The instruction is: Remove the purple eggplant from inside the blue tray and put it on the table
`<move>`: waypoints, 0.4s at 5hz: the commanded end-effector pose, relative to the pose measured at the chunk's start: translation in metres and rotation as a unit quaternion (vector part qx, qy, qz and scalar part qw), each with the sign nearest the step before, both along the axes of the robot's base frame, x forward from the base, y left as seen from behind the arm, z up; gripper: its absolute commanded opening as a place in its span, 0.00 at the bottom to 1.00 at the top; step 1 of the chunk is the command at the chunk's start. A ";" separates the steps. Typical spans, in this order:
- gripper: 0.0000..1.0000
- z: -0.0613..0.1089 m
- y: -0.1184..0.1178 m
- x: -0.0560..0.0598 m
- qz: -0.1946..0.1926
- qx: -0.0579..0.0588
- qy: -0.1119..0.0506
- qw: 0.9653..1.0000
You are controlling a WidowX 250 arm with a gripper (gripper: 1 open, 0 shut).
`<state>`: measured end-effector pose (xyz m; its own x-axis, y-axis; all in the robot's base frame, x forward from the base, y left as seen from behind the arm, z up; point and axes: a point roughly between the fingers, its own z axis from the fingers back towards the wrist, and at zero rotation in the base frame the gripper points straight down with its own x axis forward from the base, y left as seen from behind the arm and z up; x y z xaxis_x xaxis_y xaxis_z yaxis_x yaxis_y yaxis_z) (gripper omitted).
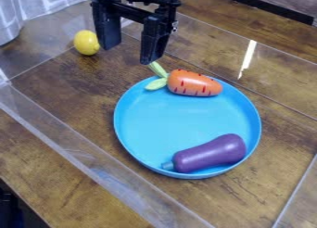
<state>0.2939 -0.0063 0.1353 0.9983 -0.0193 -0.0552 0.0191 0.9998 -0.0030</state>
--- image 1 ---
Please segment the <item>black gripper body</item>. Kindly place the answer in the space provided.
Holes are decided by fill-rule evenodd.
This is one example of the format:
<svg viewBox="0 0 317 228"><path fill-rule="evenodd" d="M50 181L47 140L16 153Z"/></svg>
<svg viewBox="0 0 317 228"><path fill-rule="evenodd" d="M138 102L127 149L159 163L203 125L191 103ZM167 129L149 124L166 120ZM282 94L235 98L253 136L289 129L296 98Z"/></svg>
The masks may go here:
<svg viewBox="0 0 317 228"><path fill-rule="evenodd" d="M175 11L179 0L92 0L92 19L95 25L102 25L111 19L131 19L143 23L151 15L163 17L167 24L177 25Z"/></svg>

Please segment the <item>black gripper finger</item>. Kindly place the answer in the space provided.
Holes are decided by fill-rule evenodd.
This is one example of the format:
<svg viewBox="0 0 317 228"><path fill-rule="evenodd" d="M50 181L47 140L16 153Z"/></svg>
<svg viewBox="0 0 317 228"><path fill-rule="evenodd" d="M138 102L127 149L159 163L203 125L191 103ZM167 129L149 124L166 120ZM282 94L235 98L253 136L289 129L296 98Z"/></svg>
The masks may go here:
<svg viewBox="0 0 317 228"><path fill-rule="evenodd" d="M110 50L122 42L120 16L114 5L92 0L92 19L98 42Z"/></svg>
<svg viewBox="0 0 317 228"><path fill-rule="evenodd" d="M143 19L141 63L149 65L165 53L171 34L171 24L166 16L153 14Z"/></svg>

